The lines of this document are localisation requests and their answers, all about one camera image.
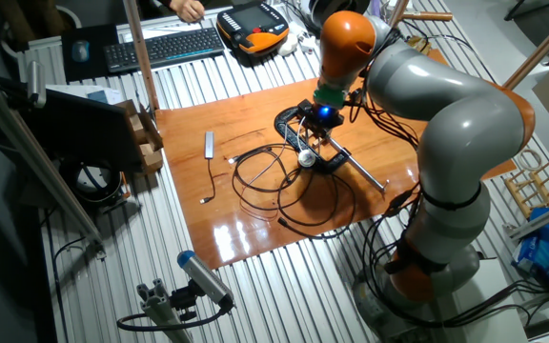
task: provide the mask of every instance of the cable bundle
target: cable bundle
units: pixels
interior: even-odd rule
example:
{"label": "cable bundle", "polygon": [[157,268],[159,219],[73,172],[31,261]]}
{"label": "cable bundle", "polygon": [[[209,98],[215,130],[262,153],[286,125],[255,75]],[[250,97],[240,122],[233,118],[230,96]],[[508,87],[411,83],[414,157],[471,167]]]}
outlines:
{"label": "cable bundle", "polygon": [[422,318],[413,316],[405,312],[398,306],[396,306],[396,304],[394,304],[393,301],[391,301],[391,299],[386,297],[386,295],[381,289],[380,283],[376,278],[376,273],[374,272],[374,270],[378,265],[380,265],[380,259],[383,256],[388,255],[389,252],[396,246],[397,242],[394,242],[392,244],[383,246],[375,250],[374,244],[376,241],[376,234],[380,224],[385,218],[397,215],[400,211],[407,210],[408,207],[411,207],[411,209],[409,211],[409,220],[408,220],[408,223],[406,224],[406,229],[410,226],[410,224],[412,223],[417,213],[418,202],[421,197],[420,192],[417,194],[415,199],[410,203],[408,203],[407,205],[402,207],[398,204],[403,204],[405,200],[407,200],[410,197],[413,189],[414,188],[406,191],[405,193],[403,193],[402,195],[394,199],[394,201],[392,202],[392,205],[390,205],[389,209],[385,212],[385,214],[382,215],[378,220],[376,220],[374,224],[370,226],[370,228],[368,228],[368,231],[366,232],[366,239],[364,240],[364,244],[361,252],[362,268],[363,268],[363,276],[367,280],[366,282],[373,296],[376,297],[394,315],[408,321],[413,325],[423,327],[423,328],[432,328],[432,329],[456,328],[456,327],[464,326],[472,322],[475,322],[489,314],[508,310],[508,309],[514,309],[514,308],[521,309],[525,313],[527,313],[529,318],[532,317],[533,315],[528,313],[528,311],[525,308],[516,304],[503,305],[503,306],[493,308],[493,306],[497,305],[499,302],[503,301],[514,292],[524,292],[524,293],[531,293],[531,294],[548,294],[549,293],[549,290],[544,289],[541,285],[532,283],[528,280],[516,281],[510,284],[508,287],[504,288],[503,290],[499,291],[495,295],[486,299],[484,302],[476,305],[475,307],[443,321],[427,321]]}
{"label": "cable bundle", "polygon": [[[334,199],[335,199],[335,203],[333,205],[333,208],[329,212],[329,214],[326,218],[324,218],[322,220],[319,220],[319,221],[316,221],[316,222],[302,222],[302,221],[300,221],[296,218],[293,218],[286,211],[287,209],[289,209],[291,206],[295,205],[297,202],[299,202],[304,197],[304,195],[306,194],[308,189],[313,184],[313,180],[315,178],[315,172],[312,171],[312,170],[302,169],[300,167],[295,168],[291,171],[287,171],[287,169],[285,168],[285,165],[281,161],[281,155],[285,150],[293,151],[294,149],[290,146],[287,146],[287,132],[286,132],[285,135],[286,135],[285,143],[274,143],[274,144],[268,144],[268,145],[264,145],[264,146],[261,146],[261,147],[257,147],[255,149],[253,149],[251,151],[247,151],[247,152],[245,152],[245,153],[243,153],[243,154],[241,154],[241,155],[239,155],[239,156],[237,156],[237,157],[235,157],[234,159],[231,160],[231,162],[236,163],[236,165],[234,166],[234,172],[233,172],[233,189],[234,189],[234,192],[236,193],[236,195],[238,195],[238,197],[239,197],[242,204],[245,204],[245,205],[247,205],[247,206],[249,206],[249,207],[251,207],[255,210],[260,210],[260,211],[265,211],[265,212],[268,212],[268,211],[280,212],[283,217],[278,218],[278,223],[281,224],[286,229],[288,229],[292,232],[295,232],[297,234],[300,234],[304,237],[311,238],[311,239],[330,239],[330,238],[335,238],[335,237],[340,236],[341,234],[346,232],[350,228],[351,224],[353,223],[353,218],[355,217],[355,213],[356,213],[356,195],[355,195],[355,192],[353,191],[353,188],[351,187],[351,185],[349,185],[345,180],[343,180],[340,176],[338,176],[336,174],[324,175],[324,177],[327,177],[332,181],[332,185],[333,185],[333,189],[334,189]],[[281,148],[280,154],[276,154],[276,153],[273,152],[273,148],[278,148],[278,147]],[[246,181],[240,175],[238,169],[240,168],[240,166],[243,163],[246,163],[251,158],[253,158],[257,155],[260,155],[262,153],[266,153],[266,154],[269,154],[270,156],[272,156],[274,158],[273,162],[269,166],[267,166],[263,171],[261,171],[257,176],[255,176],[251,181],[249,181],[249,182]],[[283,172],[283,175],[284,175],[283,180],[281,181],[280,185],[277,188],[274,188],[274,189],[264,189],[264,188],[259,188],[259,187],[254,186],[253,182],[256,179],[258,179],[260,176],[262,176],[264,174],[264,172],[266,172],[274,164],[277,164],[280,167],[280,169],[281,169],[281,171]],[[308,182],[306,184],[306,187],[304,187],[304,189],[299,193],[298,198],[296,198],[294,201],[292,201],[290,203],[287,203],[287,204],[283,204],[282,199],[281,199],[283,191],[288,189],[289,187],[291,187],[303,172],[307,172],[309,174],[309,179],[308,179]],[[239,190],[237,188],[236,183],[239,183],[243,187],[243,189]],[[291,222],[293,222],[297,225],[306,226],[306,227],[316,227],[316,226],[323,225],[323,224],[327,223],[328,221],[332,220],[332,218],[336,214],[336,211],[338,210],[338,200],[339,200],[338,185],[342,185],[344,188],[346,188],[351,193],[351,196],[353,198],[353,209],[351,211],[349,222],[343,229],[337,231],[336,233],[328,234],[328,235],[325,235],[325,234],[311,235],[311,234],[302,232],[302,231],[292,227],[288,223],[288,220],[289,220],[289,221],[291,221]],[[250,202],[243,194],[245,189],[251,189],[255,192],[276,193],[276,206],[263,207],[263,206],[258,206],[256,204]],[[253,213],[248,212],[248,214],[255,217],[255,215]]]}

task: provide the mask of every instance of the glossy wooden tabletop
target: glossy wooden tabletop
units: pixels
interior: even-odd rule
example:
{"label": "glossy wooden tabletop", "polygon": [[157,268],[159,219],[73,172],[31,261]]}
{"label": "glossy wooden tabletop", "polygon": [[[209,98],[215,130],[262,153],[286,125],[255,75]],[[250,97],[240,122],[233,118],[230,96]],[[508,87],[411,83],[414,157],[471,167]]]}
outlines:
{"label": "glossy wooden tabletop", "polygon": [[[438,51],[432,51],[430,56],[443,62]],[[312,99],[315,85],[316,79],[307,80],[187,109],[158,112],[158,128],[193,248],[209,267],[227,265],[303,238],[277,223],[281,216],[277,211],[258,211],[241,203],[232,184],[234,164],[230,164],[228,159],[258,146],[282,143],[283,138],[275,131],[275,117],[303,99]],[[356,222],[382,213],[393,197],[415,185],[418,181],[417,155],[408,143],[378,129],[365,112],[362,111],[353,124],[348,120],[348,110],[341,113],[345,116],[345,123],[333,130],[332,137],[378,181],[384,183],[389,180],[383,197],[352,166],[345,164],[336,172],[354,190],[356,213],[352,220]],[[426,126],[424,122],[398,120],[412,126],[418,135]],[[207,160],[204,158],[205,131],[213,131],[215,137],[211,169],[216,197],[201,205],[200,199],[212,194]],[[275,148],[273,152],[279,153],[279,150]],[[325,157],[335,153],[330,146],[321,149]],[[287,171],[297,167],[297,157],[293,151],[285,151],[281,159]],[[239,174],[250,181],[272,161],[268,154],[258,155],[241,165]],[[514,164],[508,161],[485,177],[514,168]],[[282,178],[280,167],[274,165],[253,185],[277,189]],[[291,187],[282,192],[281,203],[296,200],[310,180],[310,174],[303,172]],[[243,192],[237,181],[234,184]],[[275,192],[246,189],[243,196],[262,208],[276,206]],[[319,222],[328,217],[334,205],[334,217],[327,223],[317,227],[294,227],[309,234],[318,234],[344,226],[351,220],[352,194],[339,183],[335,187],[330,176],[315,175],[304,196],[287,212],[303,222]]]}

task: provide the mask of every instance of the metal rod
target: metal rod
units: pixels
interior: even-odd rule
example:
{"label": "metal rod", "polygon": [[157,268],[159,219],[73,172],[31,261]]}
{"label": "metal rod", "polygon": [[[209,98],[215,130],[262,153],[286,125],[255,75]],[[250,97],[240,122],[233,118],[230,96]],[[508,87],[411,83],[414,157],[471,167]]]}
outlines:
{"label": "metal rod", "polygon": [[514,72],[510,78],[505,81],[503,87],[513,90],[524,78],[533,70],[541,59],[549,51],[549,35],[539,44],[538,48],[524,61],[524,63]]}
{"label": "metal rod", "polygon": [[126,10],[126,17],[129,20],[129,27],[131,28],[132,34],[132,42],[134,43],[134,51],[137,54],[139,68],[141,69],[141,74],[143,75],[145,90],[148,93],[150,110],[155,111],[160,109],[160,106],[158,105],[156,88],[153,85],[152,66],[150,65],[148,49],[146,48],[145,40],[143,39],[143,30],[141,30],[141,18],[139,18],[139,11],[137,10],[136,1],[124,0],[124,9]]}
{"label": "metal rod", "polygon": [[540,215],[539,217],[531,220],[530,222],[525,223],[524,225],[514,229],[510,232],[510,238],[520,239],[525,235],[541,229],[542,227],[549,224],[549,211]]}
{"label": "metal rod", "polygon": [[409,2],[410,0],[397,0],[396,6],[393,8],[393,13],[391,14],[391,18],[389,19],[390,27],[392,28],[396,27],[397,24],[401,21],[401,18],[404,15],[404,12],[408,7]]}
{"label": "metal rod", "polygon": [[0,128],[30,168],[52,194],[58,205],[91,242],[103,243],[101,233],[86,214],[58,169],[52,164],[18,112],[11,110],[0,92]]}
{"label": "metal rod", "polygon": [[[340,146],[338,144],[338,142],[336,142],[334,140],[334,138],[332,137],[328,137],[327,138],[328,142],[330,142],[330,144],[332,144],[332,147],[338,151],[338,152],[341,152],[342,150],[344,150],[344,148],[342,148],[342,146]],[[381,192],[381,193],[385,193],[385,187],[387,187],[387,184],[389,184],[389,180],[387,180],[387,182],[385,182],[385,185],[382,186],[380,184],[380,182],[378,182],[373,176],[370,175],[370,173],[368,171],[366,171],[360,164],[359,162],[357,162],[352,156],[349,156],[349,163],[351,163],[351,165],[353,167],[355,167],[355,169],[361,174],[363,175],[363,177],[366,178],[366,180],[368,180],[368,182],[370,182],[371,184],[374,185],[374,187],[376,187],[376,189]]]}

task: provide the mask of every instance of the black bracket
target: black bracket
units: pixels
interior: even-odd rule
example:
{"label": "black bracket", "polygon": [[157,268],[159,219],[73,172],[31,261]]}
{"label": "black bracket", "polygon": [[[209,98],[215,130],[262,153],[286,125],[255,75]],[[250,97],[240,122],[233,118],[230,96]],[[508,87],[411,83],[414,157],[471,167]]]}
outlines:
{"label": "black bracket", "polygon": [[[292,127],[289,125],[289,122],[294,118],[302,119],[304,117],[305,121],[303,122],[302,126],[310,129],[317,137],[323,138],[328,136],[328,132],[331,127],[326,129],[321,125],[322,123],[319,123],[318,121],[313,119],[315,118],[313,104],[311,104],[311,102],[308,100],[303,100],[297,106],[288,108],[287,110],[279,113],[274,119],[274,128],[281,135],[281,137],[287,136],[287,144],[292,146],[296,151],[300,152],[303,150],[309,150],[315,155],[316,161],[311,169],[315,170],[316,172],[325,174],[331,174],[335,172],[349,159],[351,153],[348,152],[346,149],[342,149],[342,151],[339,151],[330,160],[325,160],[317,151],[315,151],[315,149],[313,149],[313,147],[311,147],[301,137],[301,135],[299,136],[300,145],[298,146],[298,133],[294,129],[292,129]],[[342,117],[340,114],[337,114],[334,126],[342,124],[343,119],[344,117]]]}

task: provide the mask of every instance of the black keyboard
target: black keyboard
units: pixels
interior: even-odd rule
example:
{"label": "black keyboard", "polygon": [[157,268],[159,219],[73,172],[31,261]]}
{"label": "black keyboard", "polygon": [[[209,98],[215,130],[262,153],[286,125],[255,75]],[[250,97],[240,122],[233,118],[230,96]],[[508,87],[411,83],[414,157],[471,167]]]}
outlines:
{"label": "black keyboard", "polygon": [[[145,40],[152,67],[211,57],[224,51],[224,46],[214,28],[190,30],[167,34]],[[134,44],[123,43],[103,48],[107,69],[110,72],[136,71],[139,61]]]}

